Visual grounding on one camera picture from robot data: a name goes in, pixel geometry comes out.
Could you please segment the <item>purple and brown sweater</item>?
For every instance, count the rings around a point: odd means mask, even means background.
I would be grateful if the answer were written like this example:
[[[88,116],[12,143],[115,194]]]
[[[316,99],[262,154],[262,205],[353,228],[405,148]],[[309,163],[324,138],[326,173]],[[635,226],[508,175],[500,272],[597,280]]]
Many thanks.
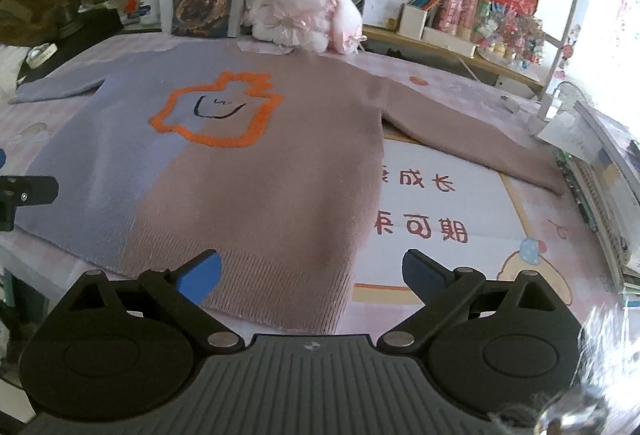
[[[416,89],[302,50],[189,40],[18,88],[8,112],[78,99],[29,165],[58,182],[17,225],[134,277],[205,250],[205,304],[285,330],[331,333],[348,302],[383,184],[383,127],[561,192],[548,153]]]

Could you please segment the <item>pink checkered cartoon table mat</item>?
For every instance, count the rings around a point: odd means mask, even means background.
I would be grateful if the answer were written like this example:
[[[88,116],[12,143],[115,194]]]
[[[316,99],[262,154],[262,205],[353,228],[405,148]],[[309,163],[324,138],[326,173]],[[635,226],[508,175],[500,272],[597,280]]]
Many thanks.
[[[114,40],[108,50],[113,54],[112,60],[142,52],[132,36]],[[486,115],[485,109],[471,103],[480,88],[457,78],[429,68],[411,68],[406,62],[376,54],[327,57],[410,86],[477,120]],[[66,99],[40,103],[10,115],[9,106],[4,106],[4,173],[32,175],[29,165],[80,107],[80,100]],[[426,147],[392,124],[384,125],[383,134],[378,216],[357,253],[349,299],[333,332],[378,331],[390,323],[393,306],[413,303],[401,278],[402,255],[410,249],[447,267],[469,266],[491,278],[511,279],[526,267],[518,258],[521,243],[538,239],[544,244],[539,271],[576,316],[585,317],[592,306],[606,301],[600,247],[568,194],[524,184]],[[16,214],[12,233],[1,238],[1,260],[6,269],[40,293],[56,299],[90,269],[133,278],[111,273],[26,233],[17,225],[17,215],[24,208],[28,207],[20,208]]]

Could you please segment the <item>white small storage box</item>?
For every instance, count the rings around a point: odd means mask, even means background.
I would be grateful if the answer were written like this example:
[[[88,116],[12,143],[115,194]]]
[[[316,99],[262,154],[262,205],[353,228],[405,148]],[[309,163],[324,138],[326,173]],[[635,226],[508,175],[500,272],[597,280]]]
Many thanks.
[[[396,31],[404,8],[402,0],[364,0],[362,22],[367,26]]]

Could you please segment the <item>pink white plush bunny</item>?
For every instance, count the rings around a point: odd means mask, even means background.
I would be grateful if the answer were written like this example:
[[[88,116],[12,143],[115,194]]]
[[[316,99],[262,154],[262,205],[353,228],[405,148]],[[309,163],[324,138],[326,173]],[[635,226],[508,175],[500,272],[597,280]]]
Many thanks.
[[[366,40],[352,0],[245,0],[242,25],[261,42],[317,54],[354,54]]]

